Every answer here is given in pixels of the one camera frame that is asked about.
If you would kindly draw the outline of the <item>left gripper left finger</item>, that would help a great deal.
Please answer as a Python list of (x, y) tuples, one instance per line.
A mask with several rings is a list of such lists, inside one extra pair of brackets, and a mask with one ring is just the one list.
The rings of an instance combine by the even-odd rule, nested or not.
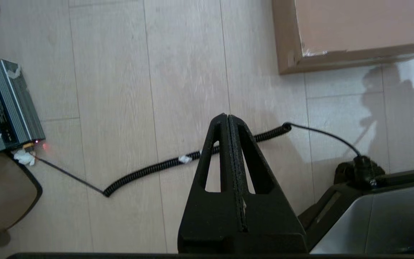
[[(220, 114), (210, 122), (178, 231), (179, 252), (226, 252), (225, 240), (245, 229), (237, 145), (232, 133), (228, 115)], [(211, 193), (206, 183), (217, 141), (221, 190)]]

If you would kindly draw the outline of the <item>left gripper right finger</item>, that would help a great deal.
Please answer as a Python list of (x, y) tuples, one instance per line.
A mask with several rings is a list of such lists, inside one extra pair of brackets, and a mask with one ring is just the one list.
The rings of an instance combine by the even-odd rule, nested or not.
[(251, 234), (304, 234), (257, 143), (286, 134), (282, 125), (253, 136), (246, 123), (230, 116), (230, 158), (239, 230)]

